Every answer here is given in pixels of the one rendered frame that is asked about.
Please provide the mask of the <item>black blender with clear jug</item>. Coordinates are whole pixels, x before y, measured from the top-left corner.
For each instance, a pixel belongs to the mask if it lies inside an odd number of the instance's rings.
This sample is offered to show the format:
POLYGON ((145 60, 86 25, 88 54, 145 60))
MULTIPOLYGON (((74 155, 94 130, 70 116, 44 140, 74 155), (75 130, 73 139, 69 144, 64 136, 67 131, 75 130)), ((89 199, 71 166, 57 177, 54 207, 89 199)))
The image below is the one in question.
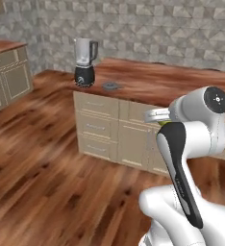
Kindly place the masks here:
POLYGON ((95 81, 92 62, 98 55, 98 42, 90 38, 75 39, 75 84, 79 87, 91 87, 95 81))

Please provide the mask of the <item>beige drawer front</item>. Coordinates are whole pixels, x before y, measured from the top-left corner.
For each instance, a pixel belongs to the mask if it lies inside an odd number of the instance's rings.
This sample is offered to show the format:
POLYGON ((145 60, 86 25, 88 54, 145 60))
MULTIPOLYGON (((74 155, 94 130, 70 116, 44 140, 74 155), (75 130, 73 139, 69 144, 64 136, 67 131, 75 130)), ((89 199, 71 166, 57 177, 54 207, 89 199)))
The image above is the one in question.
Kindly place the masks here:
POLYGON ((99 159, 117 161, 117 143, 90 135, 78 135, 79 151, 99 159), (87 145, 107 149, 105 152, 90 149, 87 145))
POLYGON ((100 113, 110 118, 118 118, 119 101, 115 98, 74 91, 73 99, 77 111, 89 111, 100 113), (104 104, 104 107, 88 105, 87 102, 104 104))
POLYGON ((153 105, 130 102, 129 109, 128 109, 128 119, 132 122, 144 124, 145 123, 144 113, 146 111, 155 110, 156 108, 157 106, 153 106, 153 105))
POLYGON ((118 121, 97 115, 77 112, 77 130, 81 134, 96 135, 108 140, 117 141, 118 121), (97 130, 87 127, 87 124, 105 127, 105 130, 97 130))

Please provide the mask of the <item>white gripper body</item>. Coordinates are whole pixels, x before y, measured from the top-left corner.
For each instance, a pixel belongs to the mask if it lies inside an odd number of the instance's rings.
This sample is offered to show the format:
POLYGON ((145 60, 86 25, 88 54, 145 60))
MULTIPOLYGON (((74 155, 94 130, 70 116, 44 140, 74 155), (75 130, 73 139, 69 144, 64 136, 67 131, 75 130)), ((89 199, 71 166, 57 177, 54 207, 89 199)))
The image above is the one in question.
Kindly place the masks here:
POLYGON ((161 109, 153 109, 150 111, 146 111, 144 113, 144 121, 146 123, 152 122, 164 122, 169 121, 169 109, 168 108, 161 108, 161 109))

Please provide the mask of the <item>grey round blender lid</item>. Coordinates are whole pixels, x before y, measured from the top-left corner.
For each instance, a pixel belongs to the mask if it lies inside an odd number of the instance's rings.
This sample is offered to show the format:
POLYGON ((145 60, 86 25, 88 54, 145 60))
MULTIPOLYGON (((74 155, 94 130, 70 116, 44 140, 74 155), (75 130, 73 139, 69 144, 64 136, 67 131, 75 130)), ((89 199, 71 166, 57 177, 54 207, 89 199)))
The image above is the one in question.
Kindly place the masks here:
POLYGON ((117 82, 105 82, 104 84, 102 84, 102 88, 104 88, 105 90, 116 90, 121 88, 121 85, 117 82))

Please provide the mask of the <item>beige cupboard run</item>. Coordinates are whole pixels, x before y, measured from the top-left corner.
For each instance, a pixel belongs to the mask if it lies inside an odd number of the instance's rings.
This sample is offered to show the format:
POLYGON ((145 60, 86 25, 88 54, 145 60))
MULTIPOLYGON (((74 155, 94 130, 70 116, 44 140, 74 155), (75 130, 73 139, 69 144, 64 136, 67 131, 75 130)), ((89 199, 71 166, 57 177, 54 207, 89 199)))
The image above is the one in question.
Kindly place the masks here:
POLYGON ((0 52, 0 110, 33 90, 25 46, 0 52))

